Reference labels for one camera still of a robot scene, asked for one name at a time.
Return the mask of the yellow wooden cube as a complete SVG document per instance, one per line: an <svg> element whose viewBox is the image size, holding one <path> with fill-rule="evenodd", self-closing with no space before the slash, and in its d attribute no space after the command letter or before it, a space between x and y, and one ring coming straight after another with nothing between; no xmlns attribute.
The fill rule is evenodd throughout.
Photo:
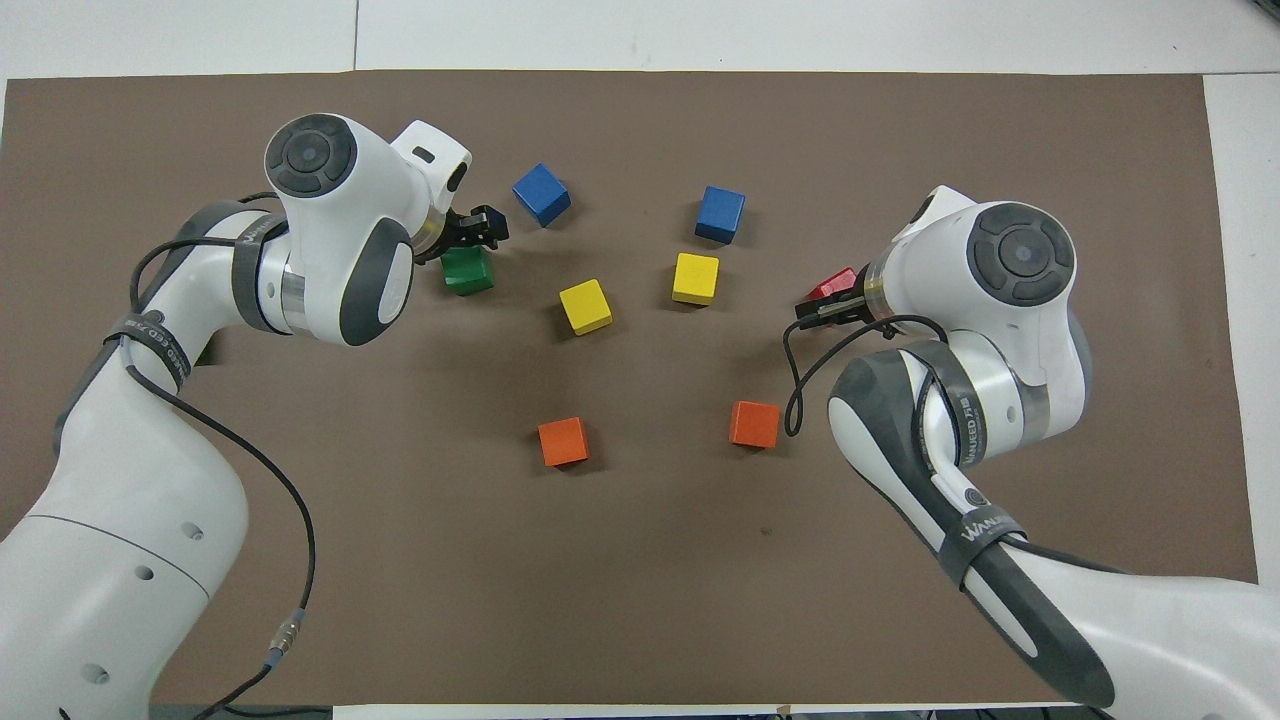
<svg viewBox="0 0 1280 720"><path fill-rule="evenodd" d="M671 297L676 302L709 306L716 299L721 260L694 252L680 252L675 264Z"/></svg>
<svg viewBox="0 0 1280 720"><path fill-rule="evenodd" d="M599 331L614 319L598 278L562 290L559 302L575 336Z"/></svg>

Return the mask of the blue wooden cube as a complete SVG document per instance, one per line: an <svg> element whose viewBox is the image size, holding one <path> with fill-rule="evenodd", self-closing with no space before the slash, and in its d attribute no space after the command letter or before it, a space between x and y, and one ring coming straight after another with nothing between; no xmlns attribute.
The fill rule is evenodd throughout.
<svg viewBox="0 0 1280 720"><path fill-rule="evenodd" d="M694 234L717 243L733 242L742 219L744 193L708 184L695 220Z"/></svg>
<svg viewBox="0 0 1280 720"><path fill-rule="evenodd" d="M512 184L512 192L540 228L550 227L572 206L567 186L541 161Z"/></svg>

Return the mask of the brown paper table mat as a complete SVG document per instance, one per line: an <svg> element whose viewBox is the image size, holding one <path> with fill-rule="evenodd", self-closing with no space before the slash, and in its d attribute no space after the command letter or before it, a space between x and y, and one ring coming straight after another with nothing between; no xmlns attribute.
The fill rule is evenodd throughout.
<svg viewBox="0 0 1280 720"><path fill-rule="evenodd" d="M1036 543L1151 575L1254 582L1210 126L1197 76L360 72L13 82L0 147L0 537L52 471L56 415L140 256L268 187L314 111L474 155L457 206L499 208L495 287L438 265L361 348L236 328L189 401L273 457L315 518L300 644L251 703L854 705L1052 701L902 519L803 433L730 442L783 404L780 346L819 281L878 255L937 184L1053 214L1094 388L1071 430L973 482ZM512 184L545 163L540 228ZM708 184L746 196L694 234ZM709 306L676 258L719 259ZM559 292L613 313L575 336ZM548 468L538 427L590 457Z"/></svg>

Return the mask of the red wooden cube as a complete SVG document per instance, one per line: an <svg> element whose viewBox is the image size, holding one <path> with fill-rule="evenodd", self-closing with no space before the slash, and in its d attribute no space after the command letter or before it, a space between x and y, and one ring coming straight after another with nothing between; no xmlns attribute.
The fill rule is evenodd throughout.
<svg viewBox="0 0 1280 720"><path fill-rule="evenodd" d="M832 295L851 291L859 279L859 272L851 266L846 266L833 275L823 279L813 287L813 290L806 295L806 300L817 301L820 299L828 299Z"/></svg>

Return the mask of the green wooden cube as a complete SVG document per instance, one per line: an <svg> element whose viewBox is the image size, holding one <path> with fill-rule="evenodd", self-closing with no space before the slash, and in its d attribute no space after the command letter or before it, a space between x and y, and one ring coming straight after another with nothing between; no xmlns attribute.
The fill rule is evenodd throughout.
<svg viewBox="0 0 1280 720"><path fill-rule="evenodd" d="M495 274L490 252L483 246L448 250L440 258L445 287L458 296L492 290L495 286Z"/></svg>

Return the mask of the orange wooden cube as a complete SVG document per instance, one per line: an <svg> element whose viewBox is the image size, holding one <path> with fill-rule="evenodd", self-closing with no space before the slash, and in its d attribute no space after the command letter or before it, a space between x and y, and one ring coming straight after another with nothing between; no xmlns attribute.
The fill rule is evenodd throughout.
<svg viewBox="0 0 1280 720"><path fill-rule="evenodd" d="M558 468L590 457L586 427L580 416L570 416L538 427L543 462Z"/></svg>
<svg viewBox="0 0 1280 720"><path fill-rule="evenodd" d="M777 446L782 410L773 404L739 400L730 415L730 442L749 448Z"/></svg>

